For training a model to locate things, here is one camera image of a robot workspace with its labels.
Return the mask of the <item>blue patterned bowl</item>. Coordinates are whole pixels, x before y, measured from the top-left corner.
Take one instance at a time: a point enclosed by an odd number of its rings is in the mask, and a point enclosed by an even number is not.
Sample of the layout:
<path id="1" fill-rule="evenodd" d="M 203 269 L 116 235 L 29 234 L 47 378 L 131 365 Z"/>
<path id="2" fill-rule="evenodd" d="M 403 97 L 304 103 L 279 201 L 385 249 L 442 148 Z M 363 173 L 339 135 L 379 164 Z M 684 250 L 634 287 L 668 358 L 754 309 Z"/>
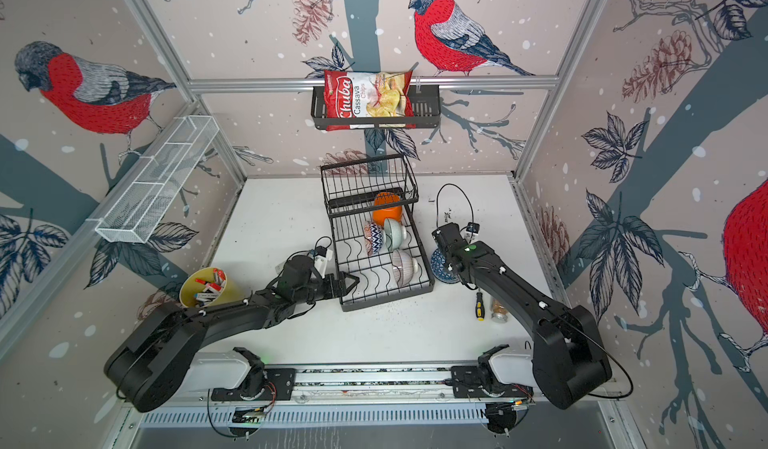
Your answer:
<path id="1" fill-rule="evenodd" d="M 460 278 L 453 274 L 446 265 L 445 256 L 435 249 L 430 256 L 430 267 L 435 278 L 445 284 L 457 284 Z"/>

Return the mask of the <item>light green ceramic bowl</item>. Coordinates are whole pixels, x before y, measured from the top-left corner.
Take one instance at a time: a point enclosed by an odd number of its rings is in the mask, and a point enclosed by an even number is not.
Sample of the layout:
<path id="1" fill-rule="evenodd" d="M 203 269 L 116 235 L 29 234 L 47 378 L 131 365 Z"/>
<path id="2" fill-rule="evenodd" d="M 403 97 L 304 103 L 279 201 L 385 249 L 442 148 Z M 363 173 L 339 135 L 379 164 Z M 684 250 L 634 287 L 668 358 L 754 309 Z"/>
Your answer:
<path id="1" fill-rule="evenodd" d="M 394 251 L 402 247 L 408 239 L 407 228 L 397 219 L 386 218 L 384 220 L 384 232 L 386 236 L 386 248 Z"/>

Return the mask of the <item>orange plastic bowl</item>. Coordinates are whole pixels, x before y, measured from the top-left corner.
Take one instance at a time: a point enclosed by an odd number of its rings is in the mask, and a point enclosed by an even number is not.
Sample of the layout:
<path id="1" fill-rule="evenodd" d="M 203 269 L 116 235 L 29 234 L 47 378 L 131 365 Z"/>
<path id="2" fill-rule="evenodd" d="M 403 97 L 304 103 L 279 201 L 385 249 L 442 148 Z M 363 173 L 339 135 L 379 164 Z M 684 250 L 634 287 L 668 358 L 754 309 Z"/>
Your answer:
<path id="1" fill-rule="evenodd" d="M 373 221 L 383 227 L 388 219 L 400 222 L 402 219 L 402 198 L 390 191 L 379 192 L 374 198 Z"/>

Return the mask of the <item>pink patterned glass bowl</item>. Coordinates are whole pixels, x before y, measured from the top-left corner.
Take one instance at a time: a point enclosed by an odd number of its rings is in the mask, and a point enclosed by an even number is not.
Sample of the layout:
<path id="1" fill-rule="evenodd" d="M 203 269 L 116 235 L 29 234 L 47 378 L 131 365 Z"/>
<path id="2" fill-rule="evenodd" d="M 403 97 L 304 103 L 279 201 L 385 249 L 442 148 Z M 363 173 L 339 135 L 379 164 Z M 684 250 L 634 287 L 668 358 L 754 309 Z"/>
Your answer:
<path id="1" fill-rule="evenodd" d="M 416 281 L 421 274 L 421 267 L 416 258 L 407 251 L 396 249 L 391 253 L 391 268 L 398 288 L 403 288 Z"/>

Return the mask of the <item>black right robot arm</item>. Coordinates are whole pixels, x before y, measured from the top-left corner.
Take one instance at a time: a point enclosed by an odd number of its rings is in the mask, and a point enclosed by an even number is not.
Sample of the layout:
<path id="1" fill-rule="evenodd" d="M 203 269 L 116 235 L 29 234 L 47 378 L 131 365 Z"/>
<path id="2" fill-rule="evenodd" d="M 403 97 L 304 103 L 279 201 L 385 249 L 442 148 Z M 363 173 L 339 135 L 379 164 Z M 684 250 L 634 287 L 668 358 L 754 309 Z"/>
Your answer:
<path id="1" fill-rule="evenodd" d="M 432 237 L 451 273 L 498 299 L 526 330 L 535 385 L 554 406 L 566 409 L 612 378 L 596 320 L 587 309 L 545 295 L 489 245 L 466 241 L 456 223 L 435 229 Z"/>

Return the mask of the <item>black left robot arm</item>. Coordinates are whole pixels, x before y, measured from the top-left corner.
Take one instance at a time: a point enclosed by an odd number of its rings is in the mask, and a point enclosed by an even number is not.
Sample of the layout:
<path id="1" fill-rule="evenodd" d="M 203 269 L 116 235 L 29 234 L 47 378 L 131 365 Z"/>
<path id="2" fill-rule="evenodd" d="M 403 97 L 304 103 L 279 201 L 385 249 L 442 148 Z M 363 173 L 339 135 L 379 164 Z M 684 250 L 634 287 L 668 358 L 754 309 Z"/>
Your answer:
<path id="1" fill-rule="evenodd" d="M 339 299 L 359 282 L 348 272 L 321 276 L 312 258 L 293 254 L 264 289 L 242 299 L 200 309 L 161 305 L 107 359 L 104 374 L 119 398 L 150 412 L 181 388 L 200 349 L 298 318 L 297 305 Z"/>

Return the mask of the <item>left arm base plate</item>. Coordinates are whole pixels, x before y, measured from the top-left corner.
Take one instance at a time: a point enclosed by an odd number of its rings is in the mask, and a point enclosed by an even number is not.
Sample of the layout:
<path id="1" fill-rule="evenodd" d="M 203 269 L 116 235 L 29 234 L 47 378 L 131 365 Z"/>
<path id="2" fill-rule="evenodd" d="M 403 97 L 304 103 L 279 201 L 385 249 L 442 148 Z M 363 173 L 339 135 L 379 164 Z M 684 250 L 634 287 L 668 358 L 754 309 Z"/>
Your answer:
<path id="1" fill-rule="evenodd" d="M 258 375 L 250 374 L 234 389 L 215 388 L 214 402 L 280 402 L 292 398 L 297 371 L 294 368 L 266 367 Z"/>

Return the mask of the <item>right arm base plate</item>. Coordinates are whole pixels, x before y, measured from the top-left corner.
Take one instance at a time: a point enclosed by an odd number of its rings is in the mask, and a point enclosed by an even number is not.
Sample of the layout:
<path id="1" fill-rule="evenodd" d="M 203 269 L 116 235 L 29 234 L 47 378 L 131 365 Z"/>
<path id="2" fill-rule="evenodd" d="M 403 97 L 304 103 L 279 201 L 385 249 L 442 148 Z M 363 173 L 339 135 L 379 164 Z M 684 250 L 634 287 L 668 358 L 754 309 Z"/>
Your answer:
<path id="1" fill-rule="evenodd" d="M 534 388 L 521 384 L 505 384 L 498 381 L 488 370 L 478 366 L 455 365 L 450 368 L 446 384 L 457 399 L 518 398 L 528 400 Z"/>

